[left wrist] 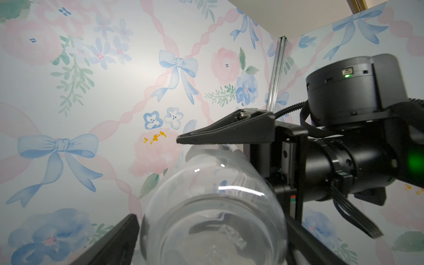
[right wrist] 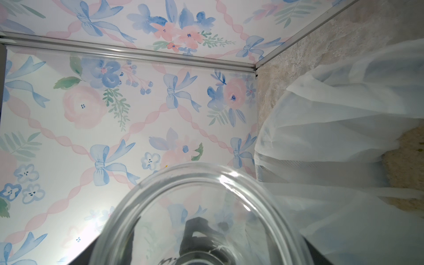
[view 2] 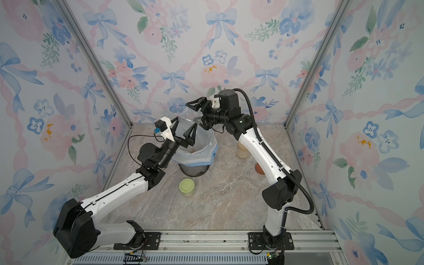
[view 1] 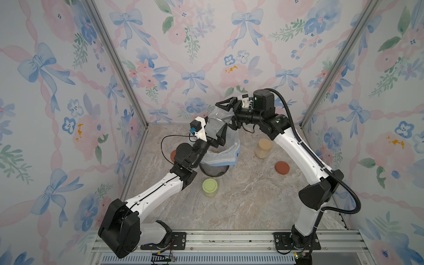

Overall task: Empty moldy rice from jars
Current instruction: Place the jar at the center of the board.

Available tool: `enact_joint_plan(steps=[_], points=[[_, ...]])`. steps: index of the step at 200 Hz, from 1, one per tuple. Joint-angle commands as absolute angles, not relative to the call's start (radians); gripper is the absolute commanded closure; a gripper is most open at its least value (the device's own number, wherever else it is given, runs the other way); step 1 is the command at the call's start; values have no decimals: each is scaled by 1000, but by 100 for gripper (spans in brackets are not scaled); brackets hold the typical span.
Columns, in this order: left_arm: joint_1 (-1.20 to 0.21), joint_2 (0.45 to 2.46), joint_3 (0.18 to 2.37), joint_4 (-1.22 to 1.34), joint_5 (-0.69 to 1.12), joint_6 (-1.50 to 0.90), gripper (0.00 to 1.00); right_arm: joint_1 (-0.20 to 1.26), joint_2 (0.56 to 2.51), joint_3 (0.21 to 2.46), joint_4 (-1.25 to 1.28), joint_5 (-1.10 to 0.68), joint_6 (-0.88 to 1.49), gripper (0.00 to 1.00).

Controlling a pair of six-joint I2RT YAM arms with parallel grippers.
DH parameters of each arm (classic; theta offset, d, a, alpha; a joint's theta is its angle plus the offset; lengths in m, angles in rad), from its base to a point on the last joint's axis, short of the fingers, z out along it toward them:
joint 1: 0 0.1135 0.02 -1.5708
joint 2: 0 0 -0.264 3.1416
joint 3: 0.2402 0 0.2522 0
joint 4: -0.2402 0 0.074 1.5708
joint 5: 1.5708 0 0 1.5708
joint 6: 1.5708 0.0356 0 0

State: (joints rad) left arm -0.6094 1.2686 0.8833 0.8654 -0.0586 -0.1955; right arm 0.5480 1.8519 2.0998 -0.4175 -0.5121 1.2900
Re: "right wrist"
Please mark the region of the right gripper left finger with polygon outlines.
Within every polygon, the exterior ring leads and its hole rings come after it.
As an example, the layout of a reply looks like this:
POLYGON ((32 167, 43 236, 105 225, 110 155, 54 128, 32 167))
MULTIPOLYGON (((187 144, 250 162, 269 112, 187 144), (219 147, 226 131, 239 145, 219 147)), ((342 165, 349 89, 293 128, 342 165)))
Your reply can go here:
POLYGON ((89 265, 97 239, 95 239, 82 253, 72 260, 68 265, 89 265))

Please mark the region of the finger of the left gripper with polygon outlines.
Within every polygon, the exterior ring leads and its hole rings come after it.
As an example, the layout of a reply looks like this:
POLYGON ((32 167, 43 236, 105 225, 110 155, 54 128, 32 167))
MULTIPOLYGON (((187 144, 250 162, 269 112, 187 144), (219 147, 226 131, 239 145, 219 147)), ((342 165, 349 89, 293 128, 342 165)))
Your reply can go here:
POLYGON ((179 254, 180 265, 232 264, 232 254, 225 236, 211 228, 204 218, 186 222, 179 254))

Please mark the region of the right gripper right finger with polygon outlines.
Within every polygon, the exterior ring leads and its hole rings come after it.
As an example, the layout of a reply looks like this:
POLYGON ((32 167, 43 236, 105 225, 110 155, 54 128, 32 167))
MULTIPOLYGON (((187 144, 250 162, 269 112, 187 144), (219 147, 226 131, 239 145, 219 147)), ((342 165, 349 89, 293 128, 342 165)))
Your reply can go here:
POLYGON ((304 238, 308 250, 311 254, 314 265, 332 265, 332 263, 322 255, 306 238, 304 238))

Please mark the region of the glass jar with rice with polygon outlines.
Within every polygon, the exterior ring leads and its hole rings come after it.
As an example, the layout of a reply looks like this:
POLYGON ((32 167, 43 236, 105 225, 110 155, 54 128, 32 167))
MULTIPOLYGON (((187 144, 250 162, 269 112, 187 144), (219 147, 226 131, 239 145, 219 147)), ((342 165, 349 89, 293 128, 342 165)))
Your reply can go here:
POLYGON ((311 265, 303 237, 256 180, 190 162, 150 175, 118 204, 92 265, 311 265))

